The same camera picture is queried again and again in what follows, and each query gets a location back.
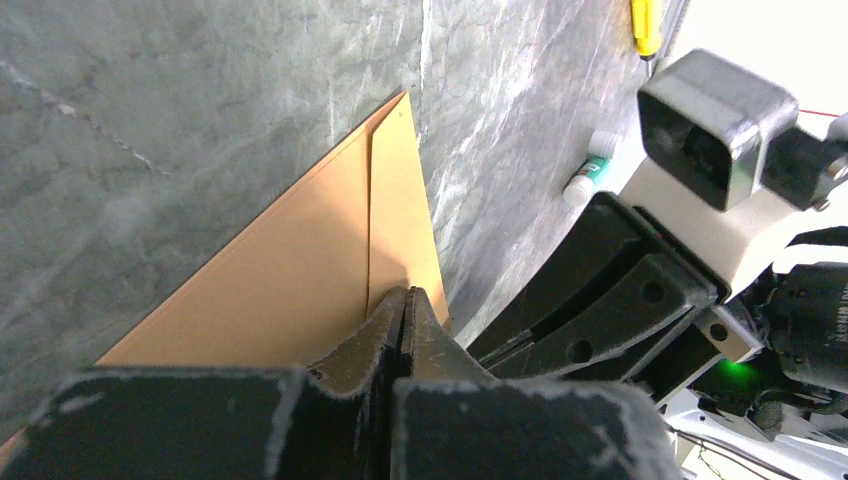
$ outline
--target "screwdriver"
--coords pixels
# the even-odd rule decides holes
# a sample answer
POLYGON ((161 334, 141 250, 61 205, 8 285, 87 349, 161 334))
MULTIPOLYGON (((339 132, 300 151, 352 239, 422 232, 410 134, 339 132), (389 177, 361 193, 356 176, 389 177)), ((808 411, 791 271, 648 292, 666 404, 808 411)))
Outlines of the screwdriver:
POLYGON ((654 58, 662 46, 662 0, 630 0, 630 10, 633 13, 636 52, 645 61, 648 78, 651 78, 654 74, 654 58))

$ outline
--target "gray table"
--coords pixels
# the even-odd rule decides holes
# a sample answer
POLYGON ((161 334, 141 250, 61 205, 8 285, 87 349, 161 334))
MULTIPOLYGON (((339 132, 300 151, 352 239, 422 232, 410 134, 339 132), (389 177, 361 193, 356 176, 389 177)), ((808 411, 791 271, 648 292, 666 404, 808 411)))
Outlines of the gray table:
POLYGON ((627 0, 0 11, 0 438, 399 89, 470 338, 561 240, 562 185, 644 80, 627 0))

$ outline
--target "red wire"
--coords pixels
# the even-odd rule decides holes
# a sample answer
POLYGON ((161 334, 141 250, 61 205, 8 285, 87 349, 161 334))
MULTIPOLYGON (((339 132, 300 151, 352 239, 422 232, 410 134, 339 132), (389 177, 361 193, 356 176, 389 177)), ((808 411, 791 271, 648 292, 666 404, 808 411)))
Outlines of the red wire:
POLYGON ((839 115, 834 115, 832 113, 825 113, 825 112, 816 112, 815 110, 801 110, 801 113, 811 113, 813 115, 821 115, 823 117, 839 118, 839 115))

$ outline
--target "brown paper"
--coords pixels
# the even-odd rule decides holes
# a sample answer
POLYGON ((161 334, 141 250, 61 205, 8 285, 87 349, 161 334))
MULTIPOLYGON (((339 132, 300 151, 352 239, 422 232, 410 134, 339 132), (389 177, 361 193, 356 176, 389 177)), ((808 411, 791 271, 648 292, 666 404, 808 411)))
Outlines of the brown paper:
POLYGON ((307 364, 353 333, 397 285, 425 288, 447 322, 406 93, 360 125, 98 363, 307 364))

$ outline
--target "yellow handle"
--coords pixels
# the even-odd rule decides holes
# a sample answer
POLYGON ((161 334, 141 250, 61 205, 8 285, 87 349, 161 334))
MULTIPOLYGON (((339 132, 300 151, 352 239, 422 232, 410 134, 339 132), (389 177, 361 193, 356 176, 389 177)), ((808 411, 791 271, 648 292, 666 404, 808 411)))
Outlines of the yellow handle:
POLYGON ((636 51, 641 57, 650 57, 656 54, 662 45, 660 36, 662 2, 630 0, 630 9, 633 13, 633 37, 636 39, 636 51))

